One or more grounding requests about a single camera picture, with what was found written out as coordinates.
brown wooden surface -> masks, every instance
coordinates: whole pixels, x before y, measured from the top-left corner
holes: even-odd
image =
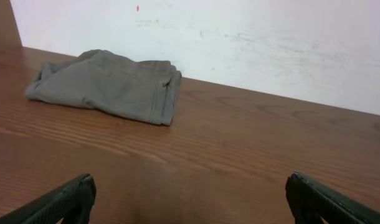
[[[90,173],[90,223],[293,223],[293,170],[380,211],[380,116],[187,78],[171,127],[24,98],[70,58],[0,54],[0,216]]]
[[[0,0],[0,52],[20,46],[21,39],[10,0]]]

gray towel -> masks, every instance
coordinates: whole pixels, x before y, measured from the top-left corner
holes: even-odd
[[[134,62],[91,50],[64,63],[43,63],[25,96],[59,105],[99,109],[124,118],[170,125],[181,72],[169,61]]]

brown wooden panel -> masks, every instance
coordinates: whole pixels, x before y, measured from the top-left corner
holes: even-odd
[[[293,223],[293,170],[380,211],[380,116],[188,78],[171,127],[24,98],[70,58],[0,54],[0,216],[86,172],[90,223]]]
[[[0,0],[0,51],[21,47],[16,20],[9,0]]]

wooden table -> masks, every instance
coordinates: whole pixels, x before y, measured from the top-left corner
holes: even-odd
[[[294,223],[293,170],[380,212],[380,116],[188,78],[171,127],[24,98],[71,58],[0,53],[0,216],[90,173],[90,223]]]

gray cloth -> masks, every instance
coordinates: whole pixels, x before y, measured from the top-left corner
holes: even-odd
[[[25,92],[30,100],[99,109],[152,124],[172,122],[182,75],[169,61],[134,62],[91,50],[42,68]]]

